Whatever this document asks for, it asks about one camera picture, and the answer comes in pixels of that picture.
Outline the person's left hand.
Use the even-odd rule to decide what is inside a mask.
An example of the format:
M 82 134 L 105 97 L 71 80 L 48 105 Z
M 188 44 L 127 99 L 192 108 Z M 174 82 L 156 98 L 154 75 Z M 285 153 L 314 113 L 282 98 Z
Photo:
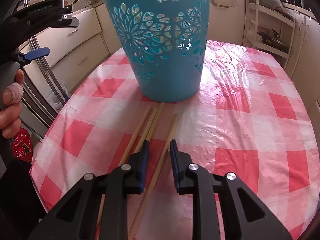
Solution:
M 1 110 L 1 132 L 5 139 L 13 138 L 21 127 L 23 81 L 24 73 L 19 69 L 15 75 L 15 82 L 6 88 L 2 95 L 5 108 Z

